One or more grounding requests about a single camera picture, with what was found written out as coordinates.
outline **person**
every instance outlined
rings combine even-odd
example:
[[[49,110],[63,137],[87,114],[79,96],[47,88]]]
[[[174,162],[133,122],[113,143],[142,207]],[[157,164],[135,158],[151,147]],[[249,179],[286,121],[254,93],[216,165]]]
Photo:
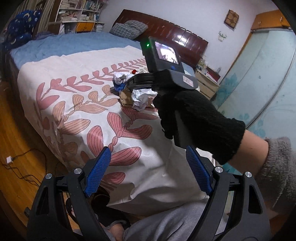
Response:
[[[228,119],[196,90],[172,91],[157,95],[164,135],[172,139],[177,131],[175,111],[190,130],[194,145],[209,151],[221,165],[229,163],[241,173],[251,172],[267,208],[288,214],[296,203],[296,155],[287,137],[261,139],[245,129],[245,124]],[[207,199],[184,204],[147,218],[124,230],[124,220],[110,222],[105,230],[111,241],[187,240],[200,218]],[[224,230],[227,217],[217,233]]]

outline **white wall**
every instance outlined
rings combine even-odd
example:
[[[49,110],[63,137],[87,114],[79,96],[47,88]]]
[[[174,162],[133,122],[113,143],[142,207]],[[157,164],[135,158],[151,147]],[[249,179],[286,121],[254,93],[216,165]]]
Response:
[[[100,21],[105,23],[104,31],[109,31],[121,11],[129,9],[186,28],[209,42],[205,59],[213,70],[221,67],[221,81],[247,39],[255,16],[275,7],[268,1],[270,0],[110,0],[101,13]],[[229,9],[239,15],[235,30],[224,24]],[[218,40],[219,31],[227,35],[223,42]]]

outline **white floral sheet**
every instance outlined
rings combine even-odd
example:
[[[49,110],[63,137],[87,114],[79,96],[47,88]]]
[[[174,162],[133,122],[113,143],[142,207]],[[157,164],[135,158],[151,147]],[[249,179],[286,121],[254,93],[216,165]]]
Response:
[[[17,80],[25,116],[70,170],[110,148],[101,185],[113,208],[150,215],[204,198],[185,150],[165,138],[157,110],[122,107],[111,94],[113,72],[133,69],[146,69],[146,62],[131,46],[26,63]]]

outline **orange drawer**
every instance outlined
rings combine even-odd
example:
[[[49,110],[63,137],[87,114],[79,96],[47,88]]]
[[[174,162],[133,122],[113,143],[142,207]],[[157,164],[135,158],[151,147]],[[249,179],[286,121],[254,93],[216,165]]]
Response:
[[[91,31],[94,27],[94,23],[77,23],[76,32]]]

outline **screw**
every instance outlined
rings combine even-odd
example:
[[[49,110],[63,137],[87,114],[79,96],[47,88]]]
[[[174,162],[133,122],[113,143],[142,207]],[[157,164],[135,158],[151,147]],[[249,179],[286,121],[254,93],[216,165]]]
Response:
[[[75,174],[80,174],[82,172],[82,169],[81,168],[76,168],[75,170],[74,170],[74,173]]]
[[[51,173],[47,173],[46,175],[45,175],[45,179],[51,179],[52,178],[52,174]]]
[[[223,168],[222,167],[215,167],[215,171],[218,173],[223,172]]]
[[[252,173],[250,173],[250,172],[246,172],[245,175],[246,175],[247,177],[252,177]]]

